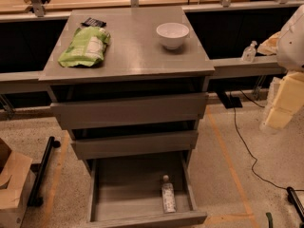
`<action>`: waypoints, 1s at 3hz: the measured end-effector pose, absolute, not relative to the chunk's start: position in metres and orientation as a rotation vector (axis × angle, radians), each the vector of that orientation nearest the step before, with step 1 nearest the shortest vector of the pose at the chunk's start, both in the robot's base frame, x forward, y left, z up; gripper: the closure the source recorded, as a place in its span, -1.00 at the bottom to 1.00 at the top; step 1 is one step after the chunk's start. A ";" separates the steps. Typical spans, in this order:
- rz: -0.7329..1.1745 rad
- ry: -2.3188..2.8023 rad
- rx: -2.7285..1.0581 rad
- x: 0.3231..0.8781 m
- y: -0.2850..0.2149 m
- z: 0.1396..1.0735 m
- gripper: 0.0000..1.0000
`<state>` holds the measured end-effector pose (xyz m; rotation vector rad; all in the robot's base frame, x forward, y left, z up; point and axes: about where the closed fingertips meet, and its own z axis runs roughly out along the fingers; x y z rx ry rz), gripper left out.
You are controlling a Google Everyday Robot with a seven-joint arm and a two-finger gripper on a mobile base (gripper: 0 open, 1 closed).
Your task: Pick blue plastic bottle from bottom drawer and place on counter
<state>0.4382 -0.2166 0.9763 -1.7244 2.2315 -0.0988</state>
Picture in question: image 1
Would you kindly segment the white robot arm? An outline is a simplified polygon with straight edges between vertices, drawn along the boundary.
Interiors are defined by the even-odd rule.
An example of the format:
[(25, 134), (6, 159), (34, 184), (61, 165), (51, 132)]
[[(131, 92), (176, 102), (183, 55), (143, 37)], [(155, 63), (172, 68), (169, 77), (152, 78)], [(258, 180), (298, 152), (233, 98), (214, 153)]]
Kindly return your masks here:
[(261, 129), (283, 129), (304, 105), (304, 5), (282, 27), (276, 41), (276, 59), (287, 74), (270, 84)]

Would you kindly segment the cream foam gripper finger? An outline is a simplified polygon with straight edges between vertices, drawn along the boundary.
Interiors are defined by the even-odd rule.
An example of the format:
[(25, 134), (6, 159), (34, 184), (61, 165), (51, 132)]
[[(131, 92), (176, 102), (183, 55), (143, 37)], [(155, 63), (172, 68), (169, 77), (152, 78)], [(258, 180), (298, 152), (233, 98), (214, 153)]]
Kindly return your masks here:
[(282, 79), (272, 80), (260, 129), (282, 130), (304, 105), (304, 73), (288, 72)]

